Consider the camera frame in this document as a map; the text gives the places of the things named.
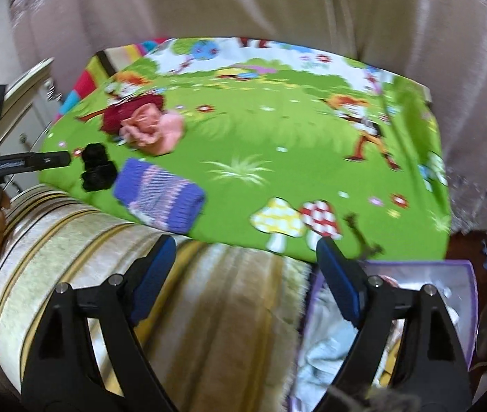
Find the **black fuzzy cloth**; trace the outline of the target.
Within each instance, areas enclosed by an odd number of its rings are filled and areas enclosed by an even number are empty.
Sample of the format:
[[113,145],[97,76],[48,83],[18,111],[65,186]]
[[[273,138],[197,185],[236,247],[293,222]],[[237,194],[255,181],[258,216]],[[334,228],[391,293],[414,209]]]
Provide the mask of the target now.
[[87,192],[99,192],[110,189],[118,177],[118,169],[106,153],[102,143],[90,143],[80,157],[84,164],[81,174],[82,189]]

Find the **purple plastic storage box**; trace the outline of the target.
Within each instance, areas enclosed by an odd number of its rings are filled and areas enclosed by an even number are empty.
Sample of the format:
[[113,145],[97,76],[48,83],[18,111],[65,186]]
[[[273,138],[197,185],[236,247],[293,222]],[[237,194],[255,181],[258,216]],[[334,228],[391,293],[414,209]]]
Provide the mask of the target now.
[[467,411],[478,326],[468,261],[359,262],[320,248],[293,411]]

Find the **beige curtain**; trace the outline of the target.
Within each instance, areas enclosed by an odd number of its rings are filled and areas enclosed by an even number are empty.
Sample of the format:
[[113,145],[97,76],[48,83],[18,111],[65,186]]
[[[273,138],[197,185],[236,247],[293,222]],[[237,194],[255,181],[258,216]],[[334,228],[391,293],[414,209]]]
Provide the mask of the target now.
[[54,59],[69,91],[98,50],[243,34],[346,55],[425,84],[441,129],[453,227],[487,232],[487,0],[8,0],[23,64]]

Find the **white ornate cabinet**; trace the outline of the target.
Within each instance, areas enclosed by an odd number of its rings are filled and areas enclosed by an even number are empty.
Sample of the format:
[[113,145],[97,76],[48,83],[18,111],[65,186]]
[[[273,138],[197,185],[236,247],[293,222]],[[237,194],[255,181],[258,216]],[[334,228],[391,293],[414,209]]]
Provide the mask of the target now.
[[0,118],[0,155],[38,152],[62,104],[51,76],[54,59],[41,60],[8,85]]

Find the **dark red fuzzy cloth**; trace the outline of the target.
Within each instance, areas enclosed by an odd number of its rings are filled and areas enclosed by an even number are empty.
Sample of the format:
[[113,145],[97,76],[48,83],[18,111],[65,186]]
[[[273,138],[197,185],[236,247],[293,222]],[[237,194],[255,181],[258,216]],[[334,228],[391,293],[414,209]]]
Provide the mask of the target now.
[[134,111],[146,104],[154,104],[162,110],[164,97],[160,94],[149,93],[110,105],[104,111],[101,130],[109,135],[117,134],[121,128],[121,122],[130,118]]

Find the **purple knitted sock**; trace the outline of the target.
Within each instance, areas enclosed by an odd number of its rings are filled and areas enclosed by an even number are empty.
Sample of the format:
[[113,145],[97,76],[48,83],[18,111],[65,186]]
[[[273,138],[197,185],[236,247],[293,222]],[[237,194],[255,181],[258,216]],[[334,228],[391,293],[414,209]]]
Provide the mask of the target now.
[[176,234],[189,233],[206,200],[196,183],[136,158],[125,162],[113,194],[145,225]]

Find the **pink knitted cloth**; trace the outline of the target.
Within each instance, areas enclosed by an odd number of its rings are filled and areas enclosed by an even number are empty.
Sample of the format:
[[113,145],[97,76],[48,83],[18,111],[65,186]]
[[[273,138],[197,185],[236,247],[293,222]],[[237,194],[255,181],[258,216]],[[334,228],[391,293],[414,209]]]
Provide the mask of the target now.
[[161,111],[153,103],[137,108],[121,122],[119,136],[148,155],[172,152],[185,133],[185,117],[177,111]]

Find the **green cartoon print tablecloth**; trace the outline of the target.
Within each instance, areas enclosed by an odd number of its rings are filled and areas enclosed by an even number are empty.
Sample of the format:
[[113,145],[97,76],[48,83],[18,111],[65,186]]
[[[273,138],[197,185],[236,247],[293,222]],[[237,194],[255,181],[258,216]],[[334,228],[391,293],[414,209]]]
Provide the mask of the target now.
[[[154,156],[101,130],[107,107],[155,93],[185,117]],[[68,94],[44,183],[122,219],[113,194],[82,189],[80,157],[102,143],[121,172],[136,158],[190,180],[206,200],[188,236],[311,261],[329,237],[348,255],[439,260],[451,207],[437,121],[423,85],[311,47],[244,37],[169,38],[94,56]]]

